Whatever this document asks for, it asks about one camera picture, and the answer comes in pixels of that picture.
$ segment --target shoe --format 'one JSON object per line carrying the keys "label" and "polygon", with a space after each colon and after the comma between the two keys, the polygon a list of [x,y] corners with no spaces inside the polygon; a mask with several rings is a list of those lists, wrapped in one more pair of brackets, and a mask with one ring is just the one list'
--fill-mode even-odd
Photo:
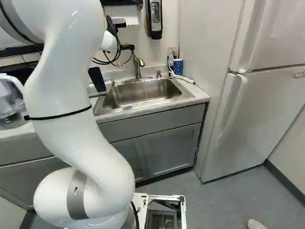
{"label": "shoe", "polygon": [[261,224],[260,222],[254,220],[254,219],[248,220],[247,227],[249,229],[268,229],[263,224]]}

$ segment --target refrigerator handle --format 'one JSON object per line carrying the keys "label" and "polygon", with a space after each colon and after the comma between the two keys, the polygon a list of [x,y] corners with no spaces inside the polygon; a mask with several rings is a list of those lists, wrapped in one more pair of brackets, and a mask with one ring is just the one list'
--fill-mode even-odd
{"label": "refrigerator handle", "polygon": [[220,132],[220,134],[218,136],[218,139],[216,141],[215,146],[217,148],[219,147],[220,143],[225,138],[225,136],[228,134],[228,132],[229,132],[229,130],[230,130],[232,124],[233,124],[233,121],[234,121],[234,119],[235,119],[235,117],[237,115],[239,107],[240,107],[240,105],[241,105],[241,103],[243,101],[244,93],[246,91],[247,84],[248,84],[248,78],[246,78],[245,76],[243,76],[241,74],[228,74],[228,76],[232,77],[233,80],[235,80],[236,78],[239,79],[241,81],[241,83],[240,83],[240,87],[239,87],[239,90],[238,90],[235,102],[234,102],[233,107],[231,109],[231,112],[229,114],[228,121],[224,125],[224,128]]}
{"label": "refrigerator handle", "polygon": [[251,65],[253,61],[255,61],[255,56],[258,53],[262,40],[264,39],[264,32],[266,30],[265,27],[266,25],[269,25],[269,21],[272,18],[272,8],[274,5],[274,0],[264,0],[263,2],[261,2],[261,4],[264,4],[263,9],[261,9],[263,12],[262,15],[258,19],[256,19],[259,20],[259,24],[255,29],[256,31],[251,33],[250,39],[252,39],[252,41],[250,41],[250,43],[252,43],[252,48],[249,49],[250,53],[248,53],[244,57],[244,59],[247,60],[245,61],[245,65],[242,69],[238,71],[241,74],[247,73],[252,70]]}

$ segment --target gray cabinet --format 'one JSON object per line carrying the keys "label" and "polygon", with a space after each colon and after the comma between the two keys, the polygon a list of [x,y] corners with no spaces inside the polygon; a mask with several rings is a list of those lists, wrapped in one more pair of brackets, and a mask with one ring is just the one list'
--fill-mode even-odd
{"label": "gray cabinet", "polygon": [[69,165],[55,157],[1,167],[1,196],[28,208],[32,206],[35,190],[43,178],[65,167]]}
{"label": "gray cabinet", "polygon": [[[99,128],[129,162],[139,182],[193,165],[204,108],[198,104]],[[69,166],[53,157],[38,137],[1,143],[0,157],[0,196],[25,209],[32,206],[45,176]]]}
{"label": "gray cabinet", "polygon": [[142,137],[148,176],[192,166],[200,127],[194,124]]}
{"label": "gray cabinet", "polygon": [[143,147],[138,138],[114,143],[112,145],[132,167],[136,182],[148,178]]}

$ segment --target white countertop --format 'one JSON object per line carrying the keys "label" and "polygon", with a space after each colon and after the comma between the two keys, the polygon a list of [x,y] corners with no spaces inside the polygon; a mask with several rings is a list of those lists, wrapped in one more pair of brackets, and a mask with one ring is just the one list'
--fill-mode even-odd
{"label": "white countertop", "polygon": [[[117,113],[109,113],[109,114],[102,114],[100,116],[96,116],[96,122],[97,124],[117,121],[121,119],[126,119],[130,117],[136,117],[140,115],[147,115],[155,112],[160,111],[166,111],[174,108],[184,107],[184,106],[190,106],[194,104],[201,104],[210,101],[210,96],[201,90],[196,85],[189,84],[183,80],[177,80],[185,89],[187,89],[191,94],[193,94],[193,98],[187,98],[178,100],[172,103],[164,103],[159,104],[155,106],[148,106],[141,109],[135,109],[135,110],[126,110],[126,111],[120,111]],[[92,104],[92,107],[95,106],[96,101],[98,100],[98,97],[91,98],[90,102]],[[0,131],[0,143],[3,142],[9,142],[9,141],[15,141],[20,140],[24,138],[30,138],[37,136],[35,129],[31,122],[28,122],[27,124],[20,126],[15,129],[11,130],[1,130]]]}

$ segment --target white wall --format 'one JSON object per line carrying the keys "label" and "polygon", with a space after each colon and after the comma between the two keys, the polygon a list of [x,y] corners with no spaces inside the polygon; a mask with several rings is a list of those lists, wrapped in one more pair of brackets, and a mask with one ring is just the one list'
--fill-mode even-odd
{"label": "white wall", "polygon": [[0,224],[3,229],[18,229],[26,210],[0,197]]}
{"label": "white wall", "polygon": [[305,194],[305,109],[270,155],[269,161]]}
{"label": "white wall", "polygon": [[[138,10],[139,25],[119,28],[118,36],[122,44],[134,44],[135,53],[139,58],[144,59],[146,66],[164,65],[167,63],[167,53],[170,47],[179,47],[179,7],[178,0],[163,1],[163,36],[161,40],[152,40],[145,32],[145,15],[146,10]],[[122,51],[122,55],[117,62],[124,62],[130,56],[130,51]],[[106,61],[104,54],[98,52],[96,57]],[[118,70],[112,65],[91,64],[91,67],[99,66],[102,72]],[[119,70],[124,69],[133,72],[132,61],[128,62]]]}

